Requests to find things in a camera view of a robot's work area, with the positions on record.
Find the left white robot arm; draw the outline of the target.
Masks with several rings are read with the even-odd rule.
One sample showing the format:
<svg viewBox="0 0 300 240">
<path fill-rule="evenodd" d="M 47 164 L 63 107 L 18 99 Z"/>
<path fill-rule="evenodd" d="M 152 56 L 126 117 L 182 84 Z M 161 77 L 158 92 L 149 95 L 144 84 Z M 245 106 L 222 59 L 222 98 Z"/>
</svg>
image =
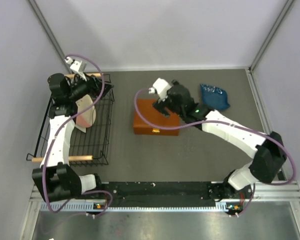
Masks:
<svg viewBox="0 0 300 240">
<path fill-rule="evenodd" d="M 113 86 L 103 76 L 86 73 L 76 73 L 73 78 L 55 73 L 47 83 L 52 99 L 49 137 L 40 166 L 32 171 L 34 184 L 47 204 L 78 198 L 86 192 L 99 198 L 104 191 L 99 176 L 79 176 L 71 168 L 70 143 L 77 117 L 91 109 Z"/>
</svg>

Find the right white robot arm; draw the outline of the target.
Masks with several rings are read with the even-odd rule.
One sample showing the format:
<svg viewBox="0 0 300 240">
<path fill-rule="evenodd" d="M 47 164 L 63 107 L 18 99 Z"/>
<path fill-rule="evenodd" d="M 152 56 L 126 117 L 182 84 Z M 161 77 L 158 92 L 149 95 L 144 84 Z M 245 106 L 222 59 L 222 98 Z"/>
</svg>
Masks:
<svg viewBox="0 0 300 240">
<path fill-rule="evenodd" d="M 287 157 L 278 146 L 283 142 L 280 134 L 245 131 L 242 125 L 218 110 L 195 102 L 189 90 L 178 81 L 168 83 L 158 78 L 148 92 L 158 96 L 153 107 L 162 115 L 169 117 L 170 113 L 175 113 L 186 124 L 196 123 L 199 130 L 236 146 L 252 159 L 224 179 L 223 192 L 227 197 L 235 198 L 244 187 L 256 182 L 271 184 L 285 163 Z"/>
</svg>

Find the brown jewelry box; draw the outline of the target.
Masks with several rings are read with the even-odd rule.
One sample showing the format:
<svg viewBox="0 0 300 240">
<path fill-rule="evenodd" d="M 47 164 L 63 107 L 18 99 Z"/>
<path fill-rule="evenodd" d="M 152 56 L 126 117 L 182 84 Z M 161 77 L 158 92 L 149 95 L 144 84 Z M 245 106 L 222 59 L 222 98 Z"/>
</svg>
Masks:
<svg viewBox="0 0 300 240">
<path fill-rule="evenodd" d="M 155 99 L 138 98 L 137 106 L 140 113 L 152 124 L 161 127 L 178 127 L 180 125 L 180 118 L 177 114 L 168 111 L 169 117 L 165 117 L 159 113 L 154 107 Z M 154 128 L 145 123 L 137 111 L 134 112 L 133 132 L 136 135 L 156 135 L 156 136 L 178 136 L 179 130 L 163 130 Z"/>
</svg>

